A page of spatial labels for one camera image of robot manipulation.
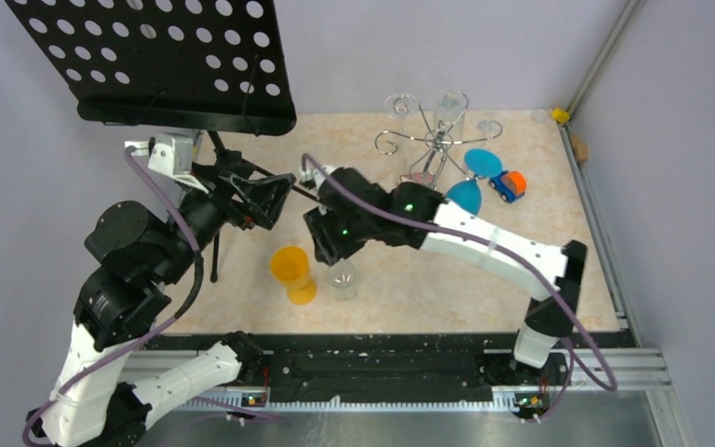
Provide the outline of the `clear wine glass front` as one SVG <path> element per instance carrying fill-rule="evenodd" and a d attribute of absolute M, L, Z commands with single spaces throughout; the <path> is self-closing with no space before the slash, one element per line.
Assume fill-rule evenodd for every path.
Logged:
<path fill-rule="evenodd" d="M 334 299 L 344 301 L 357 296 L 357 270 L 349 260 L 341 260 L 326 271 L 326 281 Z"/>

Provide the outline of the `clear wine glass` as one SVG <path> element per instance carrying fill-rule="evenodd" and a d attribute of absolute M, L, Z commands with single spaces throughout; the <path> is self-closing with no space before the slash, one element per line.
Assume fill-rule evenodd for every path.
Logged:
<path fill-rule="evenodd" d="M 326 271 L 326 281 L 334 299 L 344 301 L 357 296 L 357 270 L 349 260 L 341 260 Z"/>
<path fill-rule="evenodd" d="M 476 124 L 476 128 L 480 131 L 481 137 L 479 142 L 487 144 L 488 142 L 497 139 L 504 133 L 504 125 L 495 119 L 482 118 Z"/>
<path fill-rule="evenodd" d="M 464 135 L 465 114 L 469 99 L 461 90 L 447 91 L 438 101 L 434 110 L 436 129 L 447 133 L 454 141 L 461 141 Z"/>
<path fill-rule="evenodd" d="M 396 93 L 384 101 L 386 114 L 396 120 L 405 120 L 419 112 L 419 102 L 409 93 Z"/>

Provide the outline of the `orange wine glass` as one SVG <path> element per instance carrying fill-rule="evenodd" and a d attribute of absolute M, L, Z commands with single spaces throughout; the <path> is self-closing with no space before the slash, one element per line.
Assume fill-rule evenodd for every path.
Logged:
<path fill-rule="evenodd" d="M 271 258 L 270 273 L 284 289 L 294 305 L 307 305 L 317 295 L 317 284 L 312 277 L 305 251 L 296 246 L 283 247 Z"/>

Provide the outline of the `blue wine glass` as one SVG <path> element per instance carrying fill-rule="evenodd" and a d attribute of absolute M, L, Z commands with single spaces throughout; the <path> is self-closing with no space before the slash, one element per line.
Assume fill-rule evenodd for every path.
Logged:
<path fill-rule="evenodd" d="M 464 155 L 464 162 L 467 177 L 455 183 L 445 197 L 470 214 L 478 215 L 483 203 L 479 182 L 500 174 L 503 163 L 495 153 L 481 148 L 469 149 Z"/>

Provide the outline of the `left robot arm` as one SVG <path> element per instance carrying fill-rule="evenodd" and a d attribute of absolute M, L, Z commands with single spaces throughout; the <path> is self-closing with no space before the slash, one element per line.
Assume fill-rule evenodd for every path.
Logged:
<path fill-rule="evenodd" d="M 131 446 L 159 419 L 215 386 L 249 385 L 262 351 L 245 332 L 230 332 L 181 366 L 136 382 L 121 374 L 131 353 L 166 329 L 157 321 L 166 284 L 192 272 L 180 305 L 187 311 L 206 273 L 203 250 L 226 224 L 274 226 L 295 184 L 291 173 L 254 177 L 245 162 L 194 165 L 203 187 L 189 191 L 161 221 L 128 200 L 107 209 L 85 245 L 98 268 L 74 306 L 71 343 L 50 396 L 29 412 L 28 446 Z"/>

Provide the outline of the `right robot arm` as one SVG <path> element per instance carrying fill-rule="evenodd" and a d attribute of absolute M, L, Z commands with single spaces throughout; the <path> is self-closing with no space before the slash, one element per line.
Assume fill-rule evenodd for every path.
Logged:
<path fill-rule="evenodd" d="M 301 174 L 303 187 L 319 202 L 304 215 L 317 261 L 337 264 L 375 241 L 448 255 L 499 276 L 530 296 L 509 372 L 522 384 L 546 372 L 550 350 L 575 326 L 584 243 L 558 247 L 519 236 L 418 183 L 386 192 L 353 168 L 308 165 Z"/>

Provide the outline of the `small red white box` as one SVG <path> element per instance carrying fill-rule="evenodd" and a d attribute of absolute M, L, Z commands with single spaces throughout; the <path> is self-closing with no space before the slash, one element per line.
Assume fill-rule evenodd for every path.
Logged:
<path fill-rule="evenodd" d="M 398 177 L 399 183 L 418 183 L 432 187 L 436 183 L 435 176 L 430 172 L 418 172 L 411 174 L 403 174 Z"/>

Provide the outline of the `black perforated music stand desk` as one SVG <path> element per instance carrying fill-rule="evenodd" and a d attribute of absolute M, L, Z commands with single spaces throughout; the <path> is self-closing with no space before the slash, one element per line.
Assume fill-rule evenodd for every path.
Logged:
<path fill-rule="evenodd" d="M 296 125 L 271 1 L 11 1 L 87 121 L 280 136 Z"/>

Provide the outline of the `blue and orange toy car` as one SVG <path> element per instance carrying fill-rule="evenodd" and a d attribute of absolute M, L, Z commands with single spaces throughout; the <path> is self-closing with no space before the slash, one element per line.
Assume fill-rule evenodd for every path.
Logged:
<path fill-rule="evenodd" d="M 527 182 L 520 172 L 503 170 L 489 179 L 489 186 L 505 203 L 513 203 L 525 195 Z"/>

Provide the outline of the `yellow corner clip right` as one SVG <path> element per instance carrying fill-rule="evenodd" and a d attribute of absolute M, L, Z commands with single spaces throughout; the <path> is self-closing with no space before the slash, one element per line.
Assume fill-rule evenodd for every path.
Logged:
<path fill-rule="evenodd" d="M 554 121 L 561 125 L 565 125 L 571 120 L 570 113 L 567 110 L 561 108 L 553 108 L 550 111 L 550 116 Z"/>

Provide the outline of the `small wooden block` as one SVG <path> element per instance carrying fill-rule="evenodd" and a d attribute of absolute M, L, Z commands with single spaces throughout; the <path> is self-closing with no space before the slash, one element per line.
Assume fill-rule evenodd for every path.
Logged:
<path fill-rule="evenodd" d="M 570 144 L 573 149 L 573 156 L 578 164 L 585 163 L 589 159 L 589 149 L 587 144 L 579 135 L 570 137 Z"/>

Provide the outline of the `aluminium corner profile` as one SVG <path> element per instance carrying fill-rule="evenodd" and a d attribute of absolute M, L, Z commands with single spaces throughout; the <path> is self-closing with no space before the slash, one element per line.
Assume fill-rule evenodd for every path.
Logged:
<path fill-rule="evenodd" d="M 601 44 L 599 52 L 590 64 L 586 75 L 568 104 L 566 111 L 571 120 L 574 120 L 578 115 L 582 104 L 598 82 L 601 72 L 610 62 L 611 57 L 620 45 L 630 23 L 633 22 L 645 4 L 645 0 L 628 0 L 625 2 L 614 25 Z"/>

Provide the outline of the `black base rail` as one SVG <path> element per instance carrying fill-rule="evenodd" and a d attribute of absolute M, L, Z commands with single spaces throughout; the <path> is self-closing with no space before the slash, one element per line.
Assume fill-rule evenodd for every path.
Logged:
<path fill-rule="evenodd" d="M 564 383 L 568 361 L 550 354 L 545 366 L 512 366 L 509 333 L 256 334 L 258 362 L 236 379 L 266 387 L 273 403 L 489 402 L 496 386 Z"/>

